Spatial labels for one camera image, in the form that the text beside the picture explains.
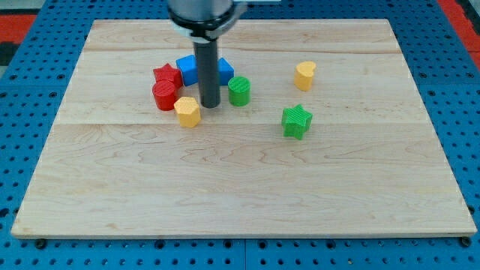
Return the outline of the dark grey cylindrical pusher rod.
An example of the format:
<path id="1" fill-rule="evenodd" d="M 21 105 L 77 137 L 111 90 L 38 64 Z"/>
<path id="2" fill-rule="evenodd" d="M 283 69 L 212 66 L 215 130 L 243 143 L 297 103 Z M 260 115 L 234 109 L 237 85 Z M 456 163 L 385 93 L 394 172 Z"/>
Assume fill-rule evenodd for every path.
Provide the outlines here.
<path id="1" fill-rule="evenodd" d="M 215 108 L 221 102 L 220 79 L 218 71 L 218 43 L 193 45 L 196 57 L 200 102 L 205 108 Z"/>

